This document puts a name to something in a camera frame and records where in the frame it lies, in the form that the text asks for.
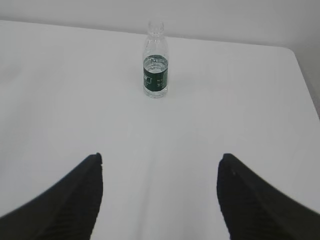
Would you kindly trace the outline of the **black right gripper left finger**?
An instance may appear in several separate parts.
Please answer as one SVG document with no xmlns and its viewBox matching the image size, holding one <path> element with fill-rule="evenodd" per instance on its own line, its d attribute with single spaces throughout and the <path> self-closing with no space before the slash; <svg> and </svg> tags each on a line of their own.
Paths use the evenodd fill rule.
<svg viewBox="0 0 320 240">
<path fill-rule="evenodd" d="M 52 187 L 0 218 L 2 240 L 89 240 L 103 198 L 100 153 Z"/>
</svg>

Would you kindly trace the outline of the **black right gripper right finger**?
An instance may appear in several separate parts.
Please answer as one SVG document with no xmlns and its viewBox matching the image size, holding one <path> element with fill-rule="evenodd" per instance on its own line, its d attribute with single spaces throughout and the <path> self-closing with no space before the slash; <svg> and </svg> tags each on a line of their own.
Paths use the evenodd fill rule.
<svg viewBox="0 0 320 240">
<path fill-rule="evenodd" d="M 216 194 L 231 240 L 318 240 L 320 215 L 270 185 L 231 153 L 218 164 Z"/>
</svg>

